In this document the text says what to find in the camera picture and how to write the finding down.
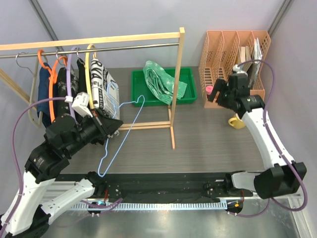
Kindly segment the green white trousers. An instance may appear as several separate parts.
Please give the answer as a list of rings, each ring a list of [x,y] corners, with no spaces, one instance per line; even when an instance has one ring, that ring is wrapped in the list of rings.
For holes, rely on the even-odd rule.
[[[143,67],[145,83],[152,94],[161,102],[170,105],[173,101],[174,77],[159,64],[148,60]]]

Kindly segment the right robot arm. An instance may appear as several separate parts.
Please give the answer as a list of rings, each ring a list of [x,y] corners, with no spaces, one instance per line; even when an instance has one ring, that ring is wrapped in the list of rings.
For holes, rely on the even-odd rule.
[[[234,73],[227,81],[217,79],[208,100],[238,115],[251,133],[264,165],[262,172],[232,172],[223,184],[224,192],[235,196],[246,189],[262,199],[297,192],[307,168],[303,162],[295,162],[283,146],[264,110],[261,96],[250,94],[247,75]]]

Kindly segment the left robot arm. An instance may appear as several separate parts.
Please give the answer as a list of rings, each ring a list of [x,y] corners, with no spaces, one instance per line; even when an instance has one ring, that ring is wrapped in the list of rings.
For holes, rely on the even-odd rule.
[[[106,182],[96,172],[89,172],[68,191],[42,202],[49,186],[69,165],[74,154],[89,143],[103,144],[122,124],[121,120],[112,119],[100,110],[91,110],[80,124],[70,115],[57,117],[46,128],[45,141],[31,152],[22,186],[0,217],[0,227],[6,237],[39,238],[74,204],[89,197],[102,197]]]

